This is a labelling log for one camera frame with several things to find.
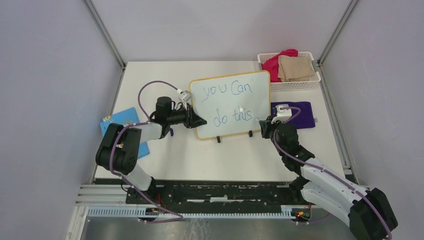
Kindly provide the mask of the yellow framed whiteboard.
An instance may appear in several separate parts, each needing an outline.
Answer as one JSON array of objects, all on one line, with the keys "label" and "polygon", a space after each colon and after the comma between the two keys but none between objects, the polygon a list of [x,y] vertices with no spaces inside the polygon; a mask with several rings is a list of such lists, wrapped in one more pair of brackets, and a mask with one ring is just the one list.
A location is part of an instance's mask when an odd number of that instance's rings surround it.
[{"label": "yellow framed whiteboard", "polygon": [[266,70],[190,82],[194,112],[206,120],[196,128],[201,140],[259,131],[271,114],[271,79]]}]

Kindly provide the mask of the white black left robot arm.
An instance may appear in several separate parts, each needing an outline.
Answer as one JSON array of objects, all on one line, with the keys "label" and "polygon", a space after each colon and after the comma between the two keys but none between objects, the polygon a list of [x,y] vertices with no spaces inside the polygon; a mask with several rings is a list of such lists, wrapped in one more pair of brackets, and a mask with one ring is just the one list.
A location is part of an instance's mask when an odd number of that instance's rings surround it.
[{"label": "white black left robot arm", "polygon": [[95,162],[139,189],[139,199],[145,204],[151,204],[157,198],[157,190],[151,186],[154,178],[138,165],[140,144],[165,138],[171,131],[171,126],[179,124],[193,129],[206,125],[207,121],[197,115],[189,103],[182,102],[182,106],[175,109],[170,97],[161,96],[157,99],[155,111],[148,122],[127,126],[109,124],[97,150]]}]

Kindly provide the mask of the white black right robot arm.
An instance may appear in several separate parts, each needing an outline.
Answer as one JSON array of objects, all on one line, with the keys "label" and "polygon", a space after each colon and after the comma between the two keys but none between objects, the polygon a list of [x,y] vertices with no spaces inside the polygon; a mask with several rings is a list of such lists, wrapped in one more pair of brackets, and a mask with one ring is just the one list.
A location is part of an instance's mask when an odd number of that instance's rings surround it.
[{"label": "white black right robot arm", "polygon": [[399,225],[386,194],[360,186],[333,171],[299,142],[297,129],[269,116],[260,120],[261,136],[276,148],[284,166],[298,177],[289,199],[317,205],[345,223],[357,240],[391,240]]}]

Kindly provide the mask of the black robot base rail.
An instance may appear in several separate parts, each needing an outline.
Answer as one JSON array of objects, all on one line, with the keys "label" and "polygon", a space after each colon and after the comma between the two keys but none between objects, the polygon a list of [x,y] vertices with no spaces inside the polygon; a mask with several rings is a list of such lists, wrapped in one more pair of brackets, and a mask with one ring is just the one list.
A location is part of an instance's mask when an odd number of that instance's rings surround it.
[{"label": "black robot base rail", "polygon": [[178,214],[274,214],[309,203],[288,181],[157,179],[144,194]]}]

